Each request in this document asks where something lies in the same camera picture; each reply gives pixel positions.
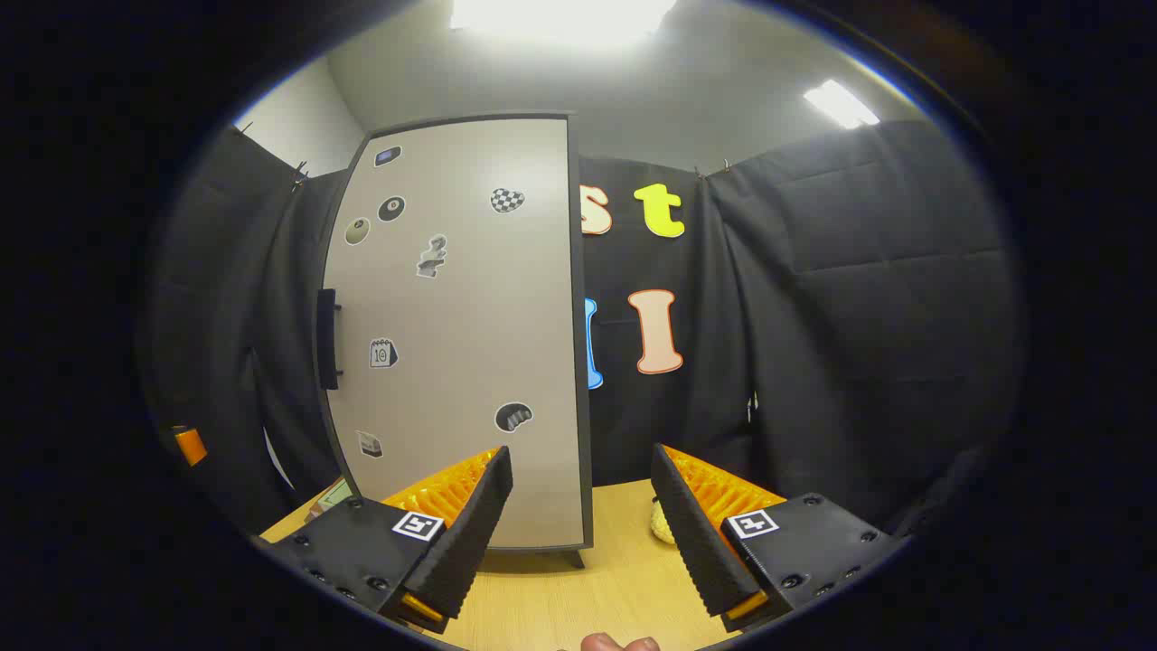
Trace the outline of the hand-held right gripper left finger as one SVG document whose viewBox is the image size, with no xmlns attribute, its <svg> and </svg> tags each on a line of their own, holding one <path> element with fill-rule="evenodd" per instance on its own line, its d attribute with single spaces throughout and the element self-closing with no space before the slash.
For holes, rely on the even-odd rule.
<svg viewBox="0 0 1157 651">
<path fill-rule="evenodd" d="M 443 632 L 513 491 L 507 446 L 491 447 L 386 500 L 351 495 L 258 549 L 316 589 L 379 617 Z"/>
</svg>

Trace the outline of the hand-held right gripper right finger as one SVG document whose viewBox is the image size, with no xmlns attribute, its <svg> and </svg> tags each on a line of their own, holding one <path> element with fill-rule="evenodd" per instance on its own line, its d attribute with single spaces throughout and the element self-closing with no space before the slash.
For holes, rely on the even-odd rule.
<svg viewBox="0 0 1157 651">
<path fill-rule="evenodd" d="M 908 543 L 826 495 L 784 498 L 663 444 L 650 482 L 705 609 L 730 632 L 806 609 Z"/>
</svg>

